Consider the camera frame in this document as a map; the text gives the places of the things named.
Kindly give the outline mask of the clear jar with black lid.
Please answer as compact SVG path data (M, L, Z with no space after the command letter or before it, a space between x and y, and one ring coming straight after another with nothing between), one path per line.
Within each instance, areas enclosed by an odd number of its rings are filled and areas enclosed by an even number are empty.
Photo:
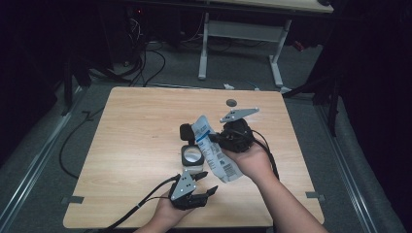
M182 141L187 142L186 145L181 147L181 162L184 171L188 171L190 174L198 174L203 171L204 156L195 143L194 133L191 125L188 123L180 126L180 138Z

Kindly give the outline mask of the person's left hand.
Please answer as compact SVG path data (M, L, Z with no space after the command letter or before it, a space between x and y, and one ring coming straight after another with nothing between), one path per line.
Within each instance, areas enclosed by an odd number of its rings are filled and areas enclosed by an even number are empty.
M168 194L164 193L159 197L159 200L154 211L153 220L156 223L160 223L163 226L172 228L176 226L185 216L187 216L191 212L192 209L176 209L172 205L170 199L168 198Z

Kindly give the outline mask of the white and blue pouch bag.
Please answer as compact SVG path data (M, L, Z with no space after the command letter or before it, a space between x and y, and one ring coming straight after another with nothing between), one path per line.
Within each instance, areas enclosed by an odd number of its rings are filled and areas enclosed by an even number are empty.
M223 183L233 182L243 176L236 163L226 156L218 143L209 138L216 132L212 129L206 116L200 116L191 126L195 142L198 144L213 174Z

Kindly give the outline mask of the metal floor rail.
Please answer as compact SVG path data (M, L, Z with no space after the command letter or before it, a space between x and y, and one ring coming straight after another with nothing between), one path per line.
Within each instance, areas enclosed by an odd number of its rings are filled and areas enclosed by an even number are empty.
M73 113L82 104L87 87L76 87L73 106L67 110L58 102L23 138L12 157L0 169L0 231L6 231L41 177L51 159L60 136Z
M346 161L343 150L341 149L337 137L333 136L328 128L327 115L323 107L315 106L318 117L321 120L324 131L327 134L328 140L331 144L334 159L337 163L341 179L347 189L349 198L351 200L352 206L357 214L360 221L360 225L364 233L378 233L377 227L371 214L366 206L361 190L355 181L355 178L350 170L350 167Z

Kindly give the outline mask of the white-framed desk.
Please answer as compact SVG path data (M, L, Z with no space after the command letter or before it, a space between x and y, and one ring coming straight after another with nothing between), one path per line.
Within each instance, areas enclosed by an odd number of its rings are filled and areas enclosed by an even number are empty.
M262 10L280 10L282 13L304 13L304 14L332 14L334 9L328 1L324 0L205 0L206 6L212 4L225 4L231 6L246 7ZM259 42L275 43L277 48L268 57L275 85L281 93L290 92L285 87L279 70L278 60L289 34L292 18L286 17L281 20L280 25L263 25L257 22L235 22L229 19L210 19L210 14L204 14L202 51L200 54L198 78L205 80L207 77L208 64L208 40L210 37L229 39L242 39Z

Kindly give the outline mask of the black stand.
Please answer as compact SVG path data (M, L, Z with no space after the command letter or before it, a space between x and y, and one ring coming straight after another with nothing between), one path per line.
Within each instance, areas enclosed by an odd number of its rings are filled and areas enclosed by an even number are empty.
M78 55L70 55L64 63L64 104L63 115L66 116L73 107L73 80L80 87L90 87L91 78L88 74L86 60Z
M338 114L337 107L340 85L341 76L329 74L287 91L286 93L283 93L283 97L291 98L299 93L313 92L314 96L312 98L312 102L314 105L328 105L326 127L329 133L335 137L335 122Z

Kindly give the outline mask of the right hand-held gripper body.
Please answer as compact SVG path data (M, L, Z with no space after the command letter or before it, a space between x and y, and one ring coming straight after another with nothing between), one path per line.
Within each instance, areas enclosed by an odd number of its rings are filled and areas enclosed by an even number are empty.
M249 149L255 137L245 117L253 115L259 108L231 109L220 119L223 131L220 134L219 145L232 152L244 152Z

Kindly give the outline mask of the person's right hand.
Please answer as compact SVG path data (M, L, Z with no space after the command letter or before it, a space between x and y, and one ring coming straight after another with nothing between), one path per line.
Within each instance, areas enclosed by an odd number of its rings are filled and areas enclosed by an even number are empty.
M240 171L255 184L261 184L275 179L267 153L264 148L257 143L253 143L253 145L244 152L236 153L223 150L223 153L233 160Z

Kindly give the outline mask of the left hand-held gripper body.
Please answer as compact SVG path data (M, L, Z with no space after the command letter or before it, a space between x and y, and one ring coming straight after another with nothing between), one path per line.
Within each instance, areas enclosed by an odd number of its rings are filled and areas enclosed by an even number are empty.
M208 198L200 198L198 194L193 193L196 190L197 181L192 179L192 175L194 174L184 171L170 188L168 198L176 209L195 209L207 204Z

